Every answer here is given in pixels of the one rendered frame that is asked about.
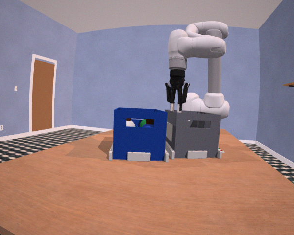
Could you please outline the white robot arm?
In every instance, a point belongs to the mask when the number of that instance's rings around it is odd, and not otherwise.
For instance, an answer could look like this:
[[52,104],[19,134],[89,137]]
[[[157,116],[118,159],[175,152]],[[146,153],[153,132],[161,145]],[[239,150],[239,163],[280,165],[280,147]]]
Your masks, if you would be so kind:
[[208,92],[204,99],[187,93],[182,110],[201,111],[228,117],[229,103],[221,93],[221,57],[226,53],[228,26],[217,21],[192,23],[184,30],[170,33],[168,42],[169,69],[186,70],[187,58],[208,58]]

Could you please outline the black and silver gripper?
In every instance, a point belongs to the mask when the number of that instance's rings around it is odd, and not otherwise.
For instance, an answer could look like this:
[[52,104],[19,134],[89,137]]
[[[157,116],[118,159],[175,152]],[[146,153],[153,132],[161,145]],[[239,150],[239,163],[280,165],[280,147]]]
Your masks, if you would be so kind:
[[[189,83],[185,82],[185,71],[180,69],[170,70],[170,81],[165,83],[167,92],[167,102],[170,103],[170,110],[174,111],[175,94],[178,92],[177,112],[181,112],[182,104],[186,103]],[[184,85],[183,92],[182,86]],[[170,87],[171,86],[171,87]]]

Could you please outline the blue plastic bottle crate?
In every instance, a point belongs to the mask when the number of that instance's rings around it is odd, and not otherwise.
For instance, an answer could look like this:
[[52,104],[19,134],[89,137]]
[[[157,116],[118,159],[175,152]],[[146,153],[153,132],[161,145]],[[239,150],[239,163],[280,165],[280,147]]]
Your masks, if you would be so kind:
[[[151,153],[151,161],[164,161],[167,114],[157,109],[115,109],[113,159],[127,160],[128,152],[146,152]],[[127,118],[132,118],[135,127],[126,126]],[[153,119],[154,127],[140,127],[142,120],[137,119]]]

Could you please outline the grey divided crate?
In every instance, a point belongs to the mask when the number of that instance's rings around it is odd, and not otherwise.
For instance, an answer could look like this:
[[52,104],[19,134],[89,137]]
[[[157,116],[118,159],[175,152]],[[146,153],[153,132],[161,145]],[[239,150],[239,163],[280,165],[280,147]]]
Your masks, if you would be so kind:
[[207,158],[217,157],[221,115],[166,109],[165,112],[166,141],[175,151],[174,158],[187,158],[188,151],[207,151]]

